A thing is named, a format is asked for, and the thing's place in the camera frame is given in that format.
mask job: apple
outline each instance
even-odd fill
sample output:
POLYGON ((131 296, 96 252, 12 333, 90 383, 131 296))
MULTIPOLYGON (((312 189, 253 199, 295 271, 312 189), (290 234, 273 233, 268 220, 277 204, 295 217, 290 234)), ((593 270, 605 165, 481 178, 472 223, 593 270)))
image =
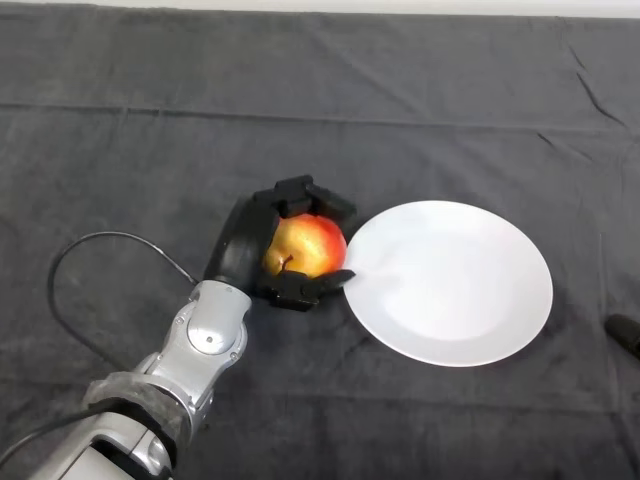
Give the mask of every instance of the apple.
POLYGON ((305 213, 280 219, 264 263, 274 275, 288 270, 313 278, 339 270, 346 254, 340 227, 326 217, 305 213))

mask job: wire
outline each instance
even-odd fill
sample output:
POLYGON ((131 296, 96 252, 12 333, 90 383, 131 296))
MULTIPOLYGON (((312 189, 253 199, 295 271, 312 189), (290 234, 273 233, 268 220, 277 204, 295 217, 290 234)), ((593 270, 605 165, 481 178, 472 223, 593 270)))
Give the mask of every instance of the wire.
POLYGON ((80 420, 84 420, 85 418, 104 413, 109 409, 109 407, 110 405, 108 404, 97 404, 87 408, 86 410, 66 415, 52 422, 49 422, 46 425, 38 427, 35 430, 31 430, 31 432, 26 434, 17 442, 13 443, 2 453, 2 455, 0 456, 0 469, 2 469, 2 467, 9 461, 9 459, 13 457, 22 447, 24 447, 28 443, 31 443, 33 440, 40 438, 42 435, 46 435, 47 433, 57 430, 58 428, 66 427, 67 425, 78 422, 80 420))
POLYGON ((93 353, 95 353, 96 355, 101 357, 105 362, 110 363, 117 370, 125 370, 126 371, 126 370, 128 370, 128 368, 123 363, 121 363, 117 358, 115 358, 113 355, 111 355, 109 352, 107 352, 103 348, 101 348, 98 345, 96 345, 92 340, 89 340, 87 337, 85 337, 78 330, 76 330, 62 316, 62 314, 60 313, 60 310, 58 308, 58 303, 56 301, 55 279, 56 279, 56 273, 58 271, 58 267, 60 266, 60 263, 62 263, 62 260, 75 247, 77 247, 78 245, 80 245, 80 244, 82 244, 82 243, 84 243, 84 242, 86 242, 88 240, 91 240, 92 238, 98 238, 98 237, 124 237, 124 238, 129 238, 131 240, 135 240, 136 242, 142 243, 143 245, 146 245, 147 247, 150 247, 151 249, 153 249, 153 251, 155 251, 158 255, 160 255, 162 258, 164 258, 173 268, 175 268, 178 271, 178 273, 180 273, 183 277, 185 277, 192 285, 197 285, 198 281, 193 276, 191 276, 184 268, 182 268, 180 265, 178 265, 176 263, 176 261, 173 260, 169 255, 164 253, 164 251, 160 247, 158 247, 154 243, 151 243, 149 240, 146 240, 146 239, 144 239, 142 237, 139 237, 137 235, 134 235, 132 233, 126 233, 126 232, 105 231, 105 232, 90 233, 88 235, 80 237, 76 241, 74 241, 74 242, 70 243, 69 245, 67 245, 66 247, 64 247, 53 258, 53 260, 51 261, 51 266, 49 267, 49 274, 47 275, 47 302, 49 304, 49 310, 51 311, 51 315, 53 316, 53 319, 56 322, 58 322, 58 324, 69 335, 71 335, 73 338, 75 338, 78 342, 80 342, 82 345, 87 347, 93 353))

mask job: gray cloth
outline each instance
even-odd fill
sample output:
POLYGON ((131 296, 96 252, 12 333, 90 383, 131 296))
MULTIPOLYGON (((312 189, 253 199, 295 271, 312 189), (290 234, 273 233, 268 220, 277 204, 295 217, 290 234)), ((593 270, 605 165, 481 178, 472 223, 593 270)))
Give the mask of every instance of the gray cloth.
MULTIPOLYGON (((199 275, 239 195, 311 173, 358 224, 423 199, 508 219, 551 269, 548 324, 451 369, 344 298, 256 305, 178 479, 638 478, 640 363, 602 328, 640 318, 638 45, 633 21, 0 7, 0 445, 109 372, 47 311, 59 247, 122 229, 199 275)), ((131 366, 190 291, 123 239, 60 273, 64 313, 131 366)))

